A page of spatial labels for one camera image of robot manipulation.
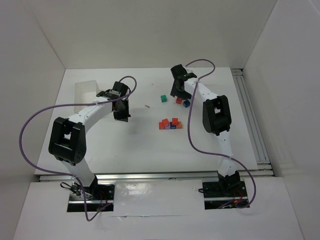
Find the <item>orange wood block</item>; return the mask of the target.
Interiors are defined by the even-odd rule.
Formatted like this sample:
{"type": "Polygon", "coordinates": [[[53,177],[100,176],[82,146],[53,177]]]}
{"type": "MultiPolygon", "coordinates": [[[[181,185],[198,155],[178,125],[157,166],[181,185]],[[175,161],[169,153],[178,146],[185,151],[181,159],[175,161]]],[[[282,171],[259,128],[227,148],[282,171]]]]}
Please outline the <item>orange wood block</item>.
{"type": "Polygon", "coordinates": [[[176,125],[176,129],[182,129],[183,128],[183,124],[181,121],[179,121],[176,125]]]}
{"type": "Polygon", "coordinates": [[[179,122],[178,118],[175,118],[175,117],[172,118],[171,123],[172,123],[174,126],[177,126],[177,125],[178,125],[178,122],[179,122]]]}

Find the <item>white plastic bin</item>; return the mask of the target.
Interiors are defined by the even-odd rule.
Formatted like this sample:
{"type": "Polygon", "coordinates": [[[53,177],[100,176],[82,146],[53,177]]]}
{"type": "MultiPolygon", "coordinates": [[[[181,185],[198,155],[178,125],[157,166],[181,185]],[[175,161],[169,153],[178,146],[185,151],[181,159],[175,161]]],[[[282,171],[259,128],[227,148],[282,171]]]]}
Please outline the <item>white plastic bin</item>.
{"type": "Polygon", "coordinates": [[[99,87],[96,80],[77,82],[74,84],[74,103],[91,103],[96,99],[99,87]]]}

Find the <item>dark blue wood block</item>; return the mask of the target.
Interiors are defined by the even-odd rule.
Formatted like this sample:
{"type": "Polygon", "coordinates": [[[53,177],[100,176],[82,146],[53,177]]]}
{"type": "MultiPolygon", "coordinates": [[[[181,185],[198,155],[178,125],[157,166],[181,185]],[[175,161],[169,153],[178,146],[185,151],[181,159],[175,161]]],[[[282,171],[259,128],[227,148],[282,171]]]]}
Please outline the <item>dark blue wood block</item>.
{"type": "Polygon", "coordinates": [[[174,125],[172,122],[170,122],[170,129],[176,129],[176,128],[177,128],[177,126],[174,125]]]}

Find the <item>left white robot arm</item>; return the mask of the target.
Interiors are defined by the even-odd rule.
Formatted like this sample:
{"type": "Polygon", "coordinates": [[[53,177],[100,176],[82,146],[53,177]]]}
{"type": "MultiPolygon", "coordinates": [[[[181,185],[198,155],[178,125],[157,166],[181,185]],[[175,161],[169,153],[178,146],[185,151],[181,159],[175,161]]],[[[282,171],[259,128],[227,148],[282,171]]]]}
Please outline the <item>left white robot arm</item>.
{"type": "Polygon", "coordinates": [[[74,177],[75,185],[82,183],[87,195],[92,198],[108,191],[100,184],[96,175],[90,170],[85,155],[87,151],[86,134],[100,119],[113,113],[117,121],[127,122],[129,117],[128,94],[130,88],[116,81],[112,89],[101,91],[96,95],[93,105],[86,106],[78,113],[54,120],[48,151],[60,161],[74,177]]]}

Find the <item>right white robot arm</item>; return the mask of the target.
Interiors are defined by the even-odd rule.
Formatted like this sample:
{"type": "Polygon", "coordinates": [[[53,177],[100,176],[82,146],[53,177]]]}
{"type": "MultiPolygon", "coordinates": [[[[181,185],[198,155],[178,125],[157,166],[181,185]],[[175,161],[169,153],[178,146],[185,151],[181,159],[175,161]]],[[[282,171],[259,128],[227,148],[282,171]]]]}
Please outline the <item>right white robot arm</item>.
{"type": "Polygon", "coordinates": [[[241,182],[237,162],[232,160],[229,100],[227,96],[209,90],[181,64],[175,65],[170,71],[174,79],[170,95],[182,100],[198,101],[202,105],[202,125],[207,133],[217,139],[220,148],[220,153],[215,154],[220,159],[217,162],[218,181],[214,190],[229,197],[241,182]]]}

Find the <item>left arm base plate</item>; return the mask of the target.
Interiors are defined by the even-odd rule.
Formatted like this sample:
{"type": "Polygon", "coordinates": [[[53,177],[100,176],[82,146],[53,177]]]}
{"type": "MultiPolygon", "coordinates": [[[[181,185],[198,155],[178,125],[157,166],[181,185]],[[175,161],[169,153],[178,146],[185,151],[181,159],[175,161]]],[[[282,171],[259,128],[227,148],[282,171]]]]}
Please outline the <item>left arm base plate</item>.
{"type": "MultiPolygon", "coordinates": [[[[75,182],[69,184],[61,182],[60,187],[69,191],[67,206],[68,213],[82,213],[85,211],[84,195],[79,185],[75,182]]],[[[96,193],[85,193],[88,212],[113,212],[114,211],[115,184],[108,183],[99,186],[96,193]]]]}

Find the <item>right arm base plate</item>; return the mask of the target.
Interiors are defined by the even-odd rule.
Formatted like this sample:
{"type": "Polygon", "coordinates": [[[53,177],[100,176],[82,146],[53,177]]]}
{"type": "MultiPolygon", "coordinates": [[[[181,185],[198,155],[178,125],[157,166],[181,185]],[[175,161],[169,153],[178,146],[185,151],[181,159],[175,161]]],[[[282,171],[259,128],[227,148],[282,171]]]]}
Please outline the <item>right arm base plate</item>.
{"type": "Polygon", "coordinates": [[[205,210],[243,208],[249,203],[244,181],[226,192],[220,189],[218,182],[203,182],[198,192],[203,194],[205,210]]]}

